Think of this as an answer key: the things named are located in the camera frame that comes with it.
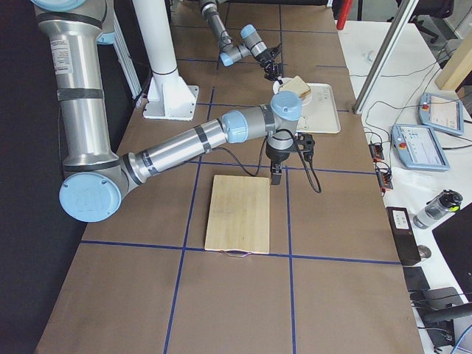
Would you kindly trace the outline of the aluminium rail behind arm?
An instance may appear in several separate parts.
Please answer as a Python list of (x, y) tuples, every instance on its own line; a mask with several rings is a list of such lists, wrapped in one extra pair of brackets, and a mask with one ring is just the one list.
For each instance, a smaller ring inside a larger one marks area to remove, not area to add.
[(114, 14), (114, 50), (117, 54), (119, 64), (122, 67), (123, 74), (128, 83), (128, 87), (131, 92), (133, 99), (139, 98), (141, 96), (141, 84), (139, 82), (136, 69), (134, 67), (133, 61), (131, 59), (131, 54), (128, 50), (124, 35), (119, 25), (119, 20), (117, 15)]

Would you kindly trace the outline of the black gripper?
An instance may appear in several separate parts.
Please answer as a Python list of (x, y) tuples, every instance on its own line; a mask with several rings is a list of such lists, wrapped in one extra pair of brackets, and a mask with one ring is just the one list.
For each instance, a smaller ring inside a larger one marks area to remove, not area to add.
[(267, 139), (265, 153), (271, 160), (271, 185), (279, 185), (282, 178), (281, 164), (296, 152), (294, 137), (290, 131), (277, 131)]
[(267, 60), (260, 64), (265, 72), (264, 78), (271, 82), (282, 82), (283, 76), (283, 65), (281, 63), (275, 63), (273, 60)]

